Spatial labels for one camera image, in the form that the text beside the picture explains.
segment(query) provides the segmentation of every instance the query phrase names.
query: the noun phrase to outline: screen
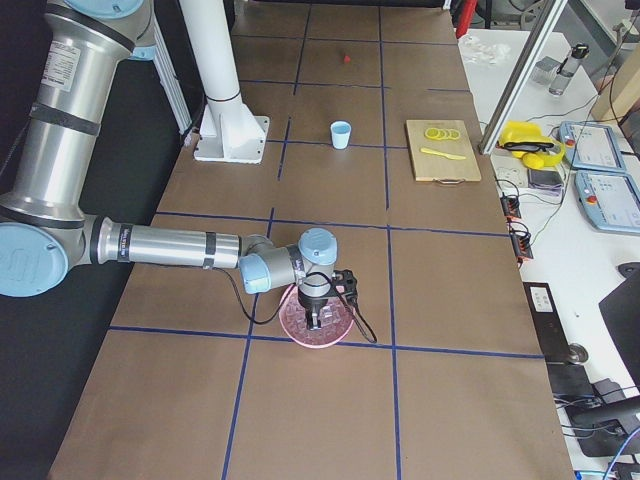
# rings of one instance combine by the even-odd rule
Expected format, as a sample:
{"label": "screen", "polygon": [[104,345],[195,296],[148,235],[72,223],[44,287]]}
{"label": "screen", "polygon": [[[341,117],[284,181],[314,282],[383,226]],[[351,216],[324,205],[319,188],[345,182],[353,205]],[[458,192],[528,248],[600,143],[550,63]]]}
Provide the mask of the screen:
{"label": "screen", "polygon": [[627,178],[600,174],[588,178],[609,225],[640,227],[640,203]]}
{"label": "screen", "polygon": [[582,163],[610,168],[620,166],[604,127],[571,125],[570,128]]}

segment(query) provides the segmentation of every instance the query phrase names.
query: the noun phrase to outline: paper cup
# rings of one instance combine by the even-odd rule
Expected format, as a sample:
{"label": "paper cup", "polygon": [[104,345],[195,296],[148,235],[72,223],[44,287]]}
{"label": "paper cup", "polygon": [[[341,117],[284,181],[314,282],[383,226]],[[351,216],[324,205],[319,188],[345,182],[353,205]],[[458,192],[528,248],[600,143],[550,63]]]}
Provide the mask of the paper cup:
{"label": "paper cup", "polygon": [[342,150],[349,145],[349,136],[351,135],[351,125],[339,120],[331,124],[331,143],[333,148]]}

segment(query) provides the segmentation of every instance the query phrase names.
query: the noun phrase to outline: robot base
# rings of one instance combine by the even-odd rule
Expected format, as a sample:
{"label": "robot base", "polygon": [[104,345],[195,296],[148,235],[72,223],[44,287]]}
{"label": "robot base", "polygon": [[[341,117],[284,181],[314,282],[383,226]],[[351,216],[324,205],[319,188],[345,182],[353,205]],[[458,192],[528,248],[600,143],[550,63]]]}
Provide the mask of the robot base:
{"label": "robot base", "polygon": [[260,163],[266,143],[267,132],[269,131],[269,117],[251,115],[249,109],[242,105],[245,121],[249,124],[250,130],[256,133],[249,135],[242,145],[230,147],[225,144],[224,117],[221,118],[223,124],[222,135],[218,135],[213,122],[213,116],[209,106],[205,108],[200,127],[200,141],[193,156],[196,160],[204,162],[231,162],[231,163]]}

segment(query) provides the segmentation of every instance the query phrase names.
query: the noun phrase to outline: yellow knife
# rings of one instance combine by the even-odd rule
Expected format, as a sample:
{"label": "yellow knife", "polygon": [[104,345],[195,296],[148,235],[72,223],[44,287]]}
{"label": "yellow knife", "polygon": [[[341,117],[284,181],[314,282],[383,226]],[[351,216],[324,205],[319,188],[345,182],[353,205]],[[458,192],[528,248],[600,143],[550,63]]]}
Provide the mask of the yellow knife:
{"label": "yellow knife", "polygon": [[433,150],[432,148],[422,147],[420,149],[422,153],[427,153],[429,155],[438,155],[440,157],[448,158],[449,160],[465,160],[467,157],[464,155],[455,155],[453,153],[441,152],[439,150]]}

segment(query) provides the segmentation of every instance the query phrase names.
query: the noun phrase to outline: cutting board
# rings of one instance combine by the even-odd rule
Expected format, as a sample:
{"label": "cutting board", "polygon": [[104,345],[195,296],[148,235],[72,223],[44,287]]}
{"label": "cutting board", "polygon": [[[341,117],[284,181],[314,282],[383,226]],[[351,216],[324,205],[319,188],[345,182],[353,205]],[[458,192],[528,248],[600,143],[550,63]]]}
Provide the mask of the cutting board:
{"label": "cutting board", "polygon": [[[458,183],[479,182],[480,169],[467,129],[462,120],[407,120],[407,138],[413,175],[419,182]],[[428,128],[454,128],[460,132],[458,140],[431,140],[424,136]],[[448,158],[422,153],[421,147],[431,148],[440,152],[463,155],[464,160],[449,160]]]}

